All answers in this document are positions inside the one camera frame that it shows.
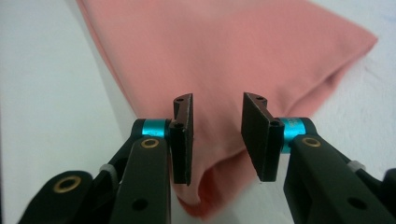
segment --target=black plastic arm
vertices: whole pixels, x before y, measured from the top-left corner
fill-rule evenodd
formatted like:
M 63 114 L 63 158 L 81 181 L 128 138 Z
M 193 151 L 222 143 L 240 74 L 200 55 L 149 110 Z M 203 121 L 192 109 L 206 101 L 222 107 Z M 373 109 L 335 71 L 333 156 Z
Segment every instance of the black plastic arm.
M 260 181 L 276 181 L 285 126 L 266 107 L 264 97 L 244 93 L 241 134 Z
M 193 106 L 192 94 L 174 100 L 175 119 L 169 125 L 172 171 L 175 184 L 191 182 Z
M 170 223 L 167 149 L 163 138 L 134 142 L 109 223 Z
M 68 171 L 49 180 L 30 201 L 19 223 L 87 223 L 92 177 Z
M 285 195 L 294 222 L 396 223 L 387 208 L 317 135 L 291 142 Z

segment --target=towel fold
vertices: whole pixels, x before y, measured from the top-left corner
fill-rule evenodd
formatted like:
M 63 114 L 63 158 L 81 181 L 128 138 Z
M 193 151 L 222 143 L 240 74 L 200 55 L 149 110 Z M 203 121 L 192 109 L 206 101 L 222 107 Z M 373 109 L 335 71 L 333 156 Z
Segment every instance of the towel fold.
M 172 118 L 194 94 L 186 211 L 216 214 L 255 171 L 240 134 L 243 92 L 276 117 L 310 116 L 376 38 L 302 0 L 78 0 L 92 38 L 139 118 Z

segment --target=white table surface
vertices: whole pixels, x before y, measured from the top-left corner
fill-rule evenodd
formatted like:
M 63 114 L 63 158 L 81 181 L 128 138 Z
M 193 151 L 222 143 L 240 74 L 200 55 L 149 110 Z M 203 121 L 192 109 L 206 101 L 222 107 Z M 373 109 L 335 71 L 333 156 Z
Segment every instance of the white table surface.
M 312 117 L 318 132 L 382 179 L 396 167 L 396 2 L 316 0 L 379 38 Z M 92 43 L 75 1 L 0 2 L 0 125 L 4 223 L 67 170 L 93 175 L 135 120 Z M 208 223 L 292 223 L 278 181 L 250 185 Z M 173 223 L 201 223 L 172 197 Z

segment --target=white zip tie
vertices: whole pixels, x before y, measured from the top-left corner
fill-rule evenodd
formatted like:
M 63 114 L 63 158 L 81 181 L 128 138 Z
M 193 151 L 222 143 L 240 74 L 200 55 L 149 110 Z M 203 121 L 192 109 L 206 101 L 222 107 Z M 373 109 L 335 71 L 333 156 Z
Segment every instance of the white zip tie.
M 103 164 L 99 169 L 99 172 L 101 171 L 107 171 L 110 174 L 113 189 L 117 189 L 119 187 L 119 179 L 117 178 L 116 168 L 112 164 Z
M 366 167 L 359 161 L 350 161 L 347 166 L 353 173 L 356 173 L 359 169 L 366 170 Z

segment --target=pink towel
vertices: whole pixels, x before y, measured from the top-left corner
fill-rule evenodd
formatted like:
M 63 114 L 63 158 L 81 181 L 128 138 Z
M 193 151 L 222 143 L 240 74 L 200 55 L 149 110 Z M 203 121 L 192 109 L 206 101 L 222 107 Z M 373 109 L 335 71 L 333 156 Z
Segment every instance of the pink towel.
M 240 134 L 243 92 L 277 117 L 310 116 L 376 39 L 306 1 L 78 0 L 114 78 L 139 118 L 172 118 L 194 94 L 186 211 L 208 218 L 253 178 Z

